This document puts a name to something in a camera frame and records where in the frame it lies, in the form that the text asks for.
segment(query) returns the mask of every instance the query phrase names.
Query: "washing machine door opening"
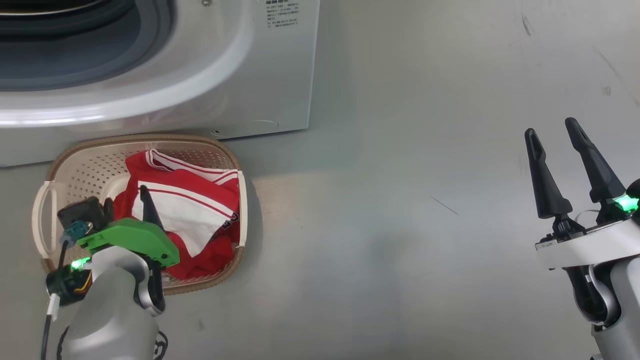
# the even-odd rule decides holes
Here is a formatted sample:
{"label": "washing machine door opening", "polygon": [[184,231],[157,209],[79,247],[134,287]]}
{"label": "washing machine door opening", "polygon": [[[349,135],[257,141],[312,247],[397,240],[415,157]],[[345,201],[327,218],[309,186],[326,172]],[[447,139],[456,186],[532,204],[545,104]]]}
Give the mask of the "washing machine door opening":
{"label": "washing machine door opening", "polygon": [[0,0],[0,92],[86,85],[136,68],[169,40],[174,1]]}

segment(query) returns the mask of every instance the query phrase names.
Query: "beige plastic basket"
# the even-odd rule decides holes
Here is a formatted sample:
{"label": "beige plastic basket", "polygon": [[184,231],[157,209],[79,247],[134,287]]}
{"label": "beige plastic basket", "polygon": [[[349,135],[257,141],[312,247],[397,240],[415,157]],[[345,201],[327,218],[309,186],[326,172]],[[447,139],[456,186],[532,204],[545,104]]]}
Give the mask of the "beige plastic basket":
{"label": "beige plastic basket", "polygon": [[[58,238],[62,228],[56,213],[74,202],[90,196],[104,199],[104,192],[113,195],[114,188],[122,187],[127,173],[125,159],[133,154],[157,149],[182,161],[208,168],[236,168],[240,166],[236,157],[222,143],[208,138],[188,135],[131,135],[105,138],[80,143],[65,151],[56,159],[47,174],[47,179],[38,191],[33,204],[31,227],[33,238],[42,256],[45,271],[55,270],[54,262],[60,256]],[[226,280],[240,265],[244,254],[247,230],[246,185],[242,171],[238,171],[240,187],[240,240],[234,249],[234,259],[216,275],[180,281],[163,274],[165,295],[187,293],[210,288]],[[51,198],[51,217],[44,219],[43,212],[47,196]],[[43,226],[51,223],[49,241],[43,235]],[[88,256],[80,247],[67,251],[65,264]]]}

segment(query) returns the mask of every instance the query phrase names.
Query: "green led indicator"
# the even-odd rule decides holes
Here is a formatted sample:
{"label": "green led indicator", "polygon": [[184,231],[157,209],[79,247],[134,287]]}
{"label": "green led indicator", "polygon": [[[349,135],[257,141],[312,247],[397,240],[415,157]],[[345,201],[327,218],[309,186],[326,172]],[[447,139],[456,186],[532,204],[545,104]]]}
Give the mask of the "green led indicator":
{"label": "green led indicator", "polygon": [[622,206],[622,210],[627,213],[638,210],[638,199],[632,199],[628,195],[617,198],[616,202],[620,204],[620,206]]}
{"label": "green led indicator", "polygon": [[84,266],[84,264],[91,260],[91,258],[78,259],[71,263],[71,268],[74,270],[80,270]]}

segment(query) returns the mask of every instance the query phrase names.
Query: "white basket handle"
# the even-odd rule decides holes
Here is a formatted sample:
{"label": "white basket handle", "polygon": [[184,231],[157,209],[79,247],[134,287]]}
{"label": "white basket handle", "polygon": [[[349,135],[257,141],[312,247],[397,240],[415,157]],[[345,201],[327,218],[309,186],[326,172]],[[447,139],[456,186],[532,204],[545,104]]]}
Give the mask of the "white basket handle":
{"label": "white basket handle", "polygon": [[[42,234],[42,210],[44,208],[44,200],[49,192],[51,192],[51,247],[47,246],[44,235]],[[33,239],[36,243],[36,247],[43,259],[49,259],[51,253],[53,253],[56,248],[56,227],[58,224],[58,217],[56,214],[57,208],[58,204],[54,183],[52,181],[45,181],[38,190],[36,199],[33,202],[33,209],[31,210],[31,232],[33,233]]]}
{"label": "white basket handle", "polygon": [[246,207],[246,183],[244,181],[244,174],[242,171],[238,172],[238,186],[240,187],[240,244],[238,244],[238,247],[244,247],[246,243],[248,210]]}

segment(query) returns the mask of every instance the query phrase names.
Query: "gray floor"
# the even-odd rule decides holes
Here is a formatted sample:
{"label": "gray floor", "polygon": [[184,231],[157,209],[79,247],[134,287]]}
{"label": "gray floor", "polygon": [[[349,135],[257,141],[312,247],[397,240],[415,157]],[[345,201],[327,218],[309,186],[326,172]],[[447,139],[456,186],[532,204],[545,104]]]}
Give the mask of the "gray floor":
{"label": "gray floor", "polygon": [[[640,8],[614,3],[323,1],[310,128],[227,142],[253,184],[246,257],[168,298],[168,359],[587,360],[566,275],[536,259],[550,223],[523,133],[574,214],[594,205],[565,117],[638,177]],[[0,172],[7,359],[38,352],[29,212],[46,169]]]}

